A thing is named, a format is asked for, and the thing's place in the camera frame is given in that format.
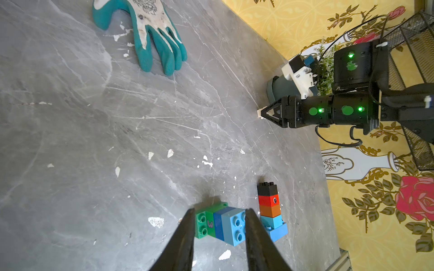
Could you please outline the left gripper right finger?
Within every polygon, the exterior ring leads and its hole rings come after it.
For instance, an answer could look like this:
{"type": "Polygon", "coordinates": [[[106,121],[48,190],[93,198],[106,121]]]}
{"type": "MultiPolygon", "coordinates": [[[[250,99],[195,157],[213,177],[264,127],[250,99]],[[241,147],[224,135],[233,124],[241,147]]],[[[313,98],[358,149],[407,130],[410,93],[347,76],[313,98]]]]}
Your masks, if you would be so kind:
{"type": "Polygon", "coordinates": [[[253,209],[246,209],[246,256],[250,271],[291,271],[292,269],[260,222],[253,209]]]}

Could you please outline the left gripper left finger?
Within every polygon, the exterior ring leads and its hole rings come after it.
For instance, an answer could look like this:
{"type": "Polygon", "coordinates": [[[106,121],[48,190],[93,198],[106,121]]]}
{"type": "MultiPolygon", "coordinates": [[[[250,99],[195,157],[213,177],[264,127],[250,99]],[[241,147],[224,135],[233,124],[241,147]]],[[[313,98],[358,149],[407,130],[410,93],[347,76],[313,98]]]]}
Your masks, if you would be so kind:
{"type": "Polygon", "coordinates": [[[191,271],[194,255],[195,210],[185,213],[173,236],[150,271],[191,271]]]}

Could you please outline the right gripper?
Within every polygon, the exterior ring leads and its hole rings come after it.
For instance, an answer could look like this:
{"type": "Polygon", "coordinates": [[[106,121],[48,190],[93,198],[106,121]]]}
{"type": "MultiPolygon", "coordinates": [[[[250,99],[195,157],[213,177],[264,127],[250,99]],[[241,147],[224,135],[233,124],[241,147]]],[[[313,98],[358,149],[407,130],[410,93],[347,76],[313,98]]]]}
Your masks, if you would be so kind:
{"type": "Polygon", "coordinates": [[[264,107],[262,116],[284,128],[352,125],[368,134],[380,124],[380,87],[388,85],[388,53],[385,40],[342,48],[333,55],[331,95],[287,96],[264,107]]]}

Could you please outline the white small brick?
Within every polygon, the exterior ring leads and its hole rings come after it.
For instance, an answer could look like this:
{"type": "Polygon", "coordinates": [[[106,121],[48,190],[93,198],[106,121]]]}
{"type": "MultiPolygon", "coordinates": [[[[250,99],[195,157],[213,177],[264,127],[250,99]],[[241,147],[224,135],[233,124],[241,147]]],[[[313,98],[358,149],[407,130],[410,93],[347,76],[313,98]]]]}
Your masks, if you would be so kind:
{"type": "Polygon", "coordinates": [[[257,116],[259,119],[264,119],[264,117],[262,116],[262,110],[263,110],[263,108],[260,108],[257,110],[257,116]]]}

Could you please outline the light blue 2x4 brick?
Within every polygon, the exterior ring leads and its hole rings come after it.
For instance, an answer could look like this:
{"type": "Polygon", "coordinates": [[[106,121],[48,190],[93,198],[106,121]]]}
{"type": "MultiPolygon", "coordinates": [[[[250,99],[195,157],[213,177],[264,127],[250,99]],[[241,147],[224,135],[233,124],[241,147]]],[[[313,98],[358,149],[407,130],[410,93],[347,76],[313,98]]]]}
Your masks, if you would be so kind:
{"type": "Polygon", "coordinates": [[[288,227],[285,222],[281,226],[275,229],[272,227],[265,227],[265,230],[273,242],[282,239],[284,236],[288,234],[288,227]]]}

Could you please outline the teal 2x2 brick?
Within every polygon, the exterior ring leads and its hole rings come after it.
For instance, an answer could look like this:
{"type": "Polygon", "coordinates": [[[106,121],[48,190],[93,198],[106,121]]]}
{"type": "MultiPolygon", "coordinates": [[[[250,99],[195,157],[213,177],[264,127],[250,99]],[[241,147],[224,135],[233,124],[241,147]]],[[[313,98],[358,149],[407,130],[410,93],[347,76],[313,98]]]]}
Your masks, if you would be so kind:
{"type": "Polygon", "coordinates": [[[266,228],[276,229],[283,225],[281,215],[275,217],[261,216],[261,222],[266,228]]]}

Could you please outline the green 2x4 brick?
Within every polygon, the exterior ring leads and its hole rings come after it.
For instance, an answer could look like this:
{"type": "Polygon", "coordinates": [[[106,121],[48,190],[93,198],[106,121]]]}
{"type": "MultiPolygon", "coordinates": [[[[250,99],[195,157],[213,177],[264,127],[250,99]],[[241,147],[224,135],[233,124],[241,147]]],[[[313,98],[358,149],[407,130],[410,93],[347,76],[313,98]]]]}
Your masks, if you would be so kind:
{"type": "Polygon", "coordinates": [[[208,235],[208,230],[206,226],[206,208],[196,211],[195,216],[195,237],[198,239],[204,238],[208,235]]]}

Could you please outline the light blue 2x2 brick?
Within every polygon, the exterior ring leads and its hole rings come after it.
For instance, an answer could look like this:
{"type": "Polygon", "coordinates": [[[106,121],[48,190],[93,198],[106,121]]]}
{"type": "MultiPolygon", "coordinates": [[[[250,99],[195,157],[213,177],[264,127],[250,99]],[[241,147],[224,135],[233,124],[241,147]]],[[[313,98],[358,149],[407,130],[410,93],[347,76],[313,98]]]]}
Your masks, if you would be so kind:
{"type": "Polygon", "coordinates": [[[222,214],[222,227],[224,241],[237,246],[245,240],[245,210],[231,207],[222,214]]]}

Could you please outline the green 2x2 brick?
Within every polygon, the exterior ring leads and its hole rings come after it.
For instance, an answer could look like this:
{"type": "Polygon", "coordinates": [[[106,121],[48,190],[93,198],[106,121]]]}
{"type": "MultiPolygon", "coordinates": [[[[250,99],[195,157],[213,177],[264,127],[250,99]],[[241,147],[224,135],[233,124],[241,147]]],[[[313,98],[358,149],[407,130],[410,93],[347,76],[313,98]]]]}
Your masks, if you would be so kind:
{"type": "Polygon", "coordinates": [[[208,207],[205,211],[206,215],[206,226],[208,230],[208,235],[216,237],[215,233],[215,223],[214,223],[214,213],[218,212],[224,208],[228,207],[227,202],[220,202],[208,207]]]}

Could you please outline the orange 2x2 brick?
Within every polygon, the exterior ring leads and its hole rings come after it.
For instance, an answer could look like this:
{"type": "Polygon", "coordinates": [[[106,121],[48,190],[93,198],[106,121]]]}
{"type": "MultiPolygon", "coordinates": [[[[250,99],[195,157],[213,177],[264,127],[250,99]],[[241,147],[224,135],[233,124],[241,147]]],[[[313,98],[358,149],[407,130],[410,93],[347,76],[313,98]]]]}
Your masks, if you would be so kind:
{"type": "Polygon", "coordinates": [[[275,218],[275,217],[281,215],[281,209],[280,209],[279,205],[275,205],[275,206],[260,205],[259,208],[260,208],[261,216],[275,218]]]}

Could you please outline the dark blue 2x2 brick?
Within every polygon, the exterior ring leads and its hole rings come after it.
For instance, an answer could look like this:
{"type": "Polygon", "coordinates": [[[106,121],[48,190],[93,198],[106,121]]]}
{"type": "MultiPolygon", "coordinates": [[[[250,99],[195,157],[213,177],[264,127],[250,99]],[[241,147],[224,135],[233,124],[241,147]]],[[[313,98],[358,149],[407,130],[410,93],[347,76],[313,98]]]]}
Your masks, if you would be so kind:
{"type": "Polygon", "coordinates": [[[214,234],[212,235],[213,237],[222,241],[224,240],[222,215],[234,209],[234,207],[226,207],[217,212],[214,212],[214,234]]]}

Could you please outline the red 2x2 brick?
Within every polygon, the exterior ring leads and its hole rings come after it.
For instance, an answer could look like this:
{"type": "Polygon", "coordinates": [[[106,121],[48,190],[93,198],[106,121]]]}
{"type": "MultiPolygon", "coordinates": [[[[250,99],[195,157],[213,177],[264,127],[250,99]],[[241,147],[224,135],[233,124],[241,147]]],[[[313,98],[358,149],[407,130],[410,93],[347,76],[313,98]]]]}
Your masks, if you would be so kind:
{"type": "Polygon", "coordinates": [[[259,195],[258,196],[258,200],[259,200],[259,205],[260,206],[274,207],[274,206],[279,206],[280,205],[279,195],[278,194],[272,195],[272,196],[259,195]]]}

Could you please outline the black 2x2 brick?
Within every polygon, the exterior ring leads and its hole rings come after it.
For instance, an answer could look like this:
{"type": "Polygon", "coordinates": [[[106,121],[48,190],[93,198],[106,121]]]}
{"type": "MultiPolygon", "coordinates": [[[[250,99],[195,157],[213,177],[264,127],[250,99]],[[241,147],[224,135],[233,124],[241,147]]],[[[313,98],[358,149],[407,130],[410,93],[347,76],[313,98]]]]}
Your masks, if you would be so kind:
{"type": "Polygon", "coordinates": [[[257,192],[259,196],[274,196],[278,195],[278,188],[274,182],[260,182],[257,185],[257,192]]]}

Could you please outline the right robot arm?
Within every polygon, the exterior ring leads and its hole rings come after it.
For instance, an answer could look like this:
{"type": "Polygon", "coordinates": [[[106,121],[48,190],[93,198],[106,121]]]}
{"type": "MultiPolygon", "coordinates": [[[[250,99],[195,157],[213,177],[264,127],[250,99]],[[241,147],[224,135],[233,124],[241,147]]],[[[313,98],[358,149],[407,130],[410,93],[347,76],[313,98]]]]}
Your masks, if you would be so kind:
{"type": "Polygon", "coordinates": [[[258,111],[281,128],[316,129],[349,125],[365,135],[380,121],[396,121],[428,143],[434,141],[434,85],[423,83],[404,90],[389,87],[389,45],[385,39],[342,48],[333,56],[333,85],[329,96],[313,96],[307,67],[288,73],[299,95],[285,96],[258,111]]]}

